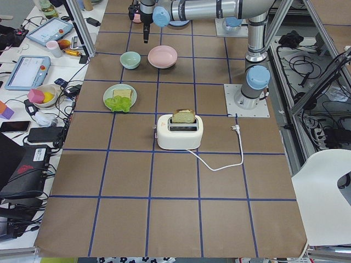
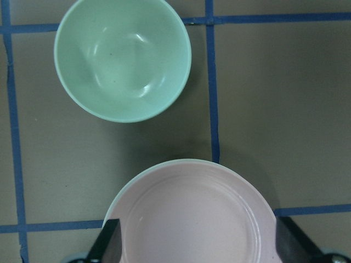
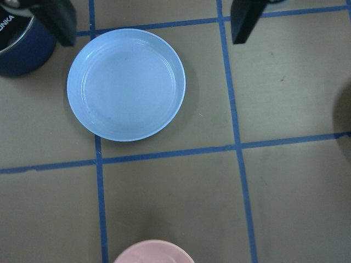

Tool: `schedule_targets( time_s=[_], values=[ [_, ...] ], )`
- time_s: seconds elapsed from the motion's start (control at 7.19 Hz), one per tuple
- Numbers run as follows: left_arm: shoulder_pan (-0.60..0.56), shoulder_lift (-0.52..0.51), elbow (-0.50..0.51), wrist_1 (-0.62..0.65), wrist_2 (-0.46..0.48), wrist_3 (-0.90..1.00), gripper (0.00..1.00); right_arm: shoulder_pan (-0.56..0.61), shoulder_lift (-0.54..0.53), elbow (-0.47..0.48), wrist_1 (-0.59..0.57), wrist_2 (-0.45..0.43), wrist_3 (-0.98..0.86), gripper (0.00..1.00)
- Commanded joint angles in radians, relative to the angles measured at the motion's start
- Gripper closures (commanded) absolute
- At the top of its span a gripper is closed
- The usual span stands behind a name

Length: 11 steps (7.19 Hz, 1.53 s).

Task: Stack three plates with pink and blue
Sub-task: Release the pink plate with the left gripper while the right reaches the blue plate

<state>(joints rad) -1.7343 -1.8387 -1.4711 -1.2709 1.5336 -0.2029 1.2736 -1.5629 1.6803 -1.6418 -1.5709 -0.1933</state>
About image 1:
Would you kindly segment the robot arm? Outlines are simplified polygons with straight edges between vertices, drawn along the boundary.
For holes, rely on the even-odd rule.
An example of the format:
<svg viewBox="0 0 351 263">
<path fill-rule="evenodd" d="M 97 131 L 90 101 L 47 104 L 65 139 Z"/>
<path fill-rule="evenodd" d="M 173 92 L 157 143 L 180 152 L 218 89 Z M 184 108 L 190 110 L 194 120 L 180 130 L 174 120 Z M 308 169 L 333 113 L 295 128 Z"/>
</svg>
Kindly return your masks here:
<svg viewBox="0 0 351 263">
<path fill-rule="evenodd" d="M 170 21 L 235 17 L 248 20 L 249 44 L 262 46 L 267 11 L 273 3 L 273 1 L 140 1 L 144 43 L 149 40 L 152 23 L 165 27 Z"/>
<path fill-rule="evenodd" d="M 244 110 L 252 110 L 259 102 L 266 99 L 266 96 L 261 96 L 261 94 L 268 87 L 271 79 L 270 71 L 263 65 L 267 58 L 267 52 L 264 50 L 267 21 L 266 13 L 247 20 L 248 44 L 245 55 L 245 81 L 231 99 L 226 100 L 227 103 L 234 102 L 237 107 Z"/>
</svg>

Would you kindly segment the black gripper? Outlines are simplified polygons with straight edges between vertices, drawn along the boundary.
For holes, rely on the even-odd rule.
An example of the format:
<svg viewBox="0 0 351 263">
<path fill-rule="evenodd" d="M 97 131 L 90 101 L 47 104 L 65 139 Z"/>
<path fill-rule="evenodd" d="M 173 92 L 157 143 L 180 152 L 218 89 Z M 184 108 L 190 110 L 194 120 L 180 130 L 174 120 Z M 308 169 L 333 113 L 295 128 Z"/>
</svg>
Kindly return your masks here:
<svg viewBox="0 0 351 263">
<path fill-rule="evenodd" d="M 143 25 L 143 42 L 148 43 L 150 25 L 153 23 L 154 0 L 140 0 L 140 19 Z"/>
</svg>

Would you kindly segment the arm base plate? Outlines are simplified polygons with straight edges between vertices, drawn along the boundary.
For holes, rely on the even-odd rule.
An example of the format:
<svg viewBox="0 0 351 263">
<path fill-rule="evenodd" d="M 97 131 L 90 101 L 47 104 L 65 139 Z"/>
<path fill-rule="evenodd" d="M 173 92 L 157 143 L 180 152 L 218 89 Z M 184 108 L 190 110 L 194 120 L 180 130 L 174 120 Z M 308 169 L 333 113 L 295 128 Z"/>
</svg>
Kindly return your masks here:
<svg viewBox="0 0 351 263">
<path fill-rule="evenodd" d="M 249 99 L 241 92 L 241 84 L 224 84 L 224 95 L 229 117 L 269 118 L 264 92 L 256 99 Z"/>
<path fill-rule="evenodd" d="M 215 25 L 219 37 L 248 37 L 248 22 L 246 19 L 237 19 L 236 17 L 216 18 Z"/>
</svg>

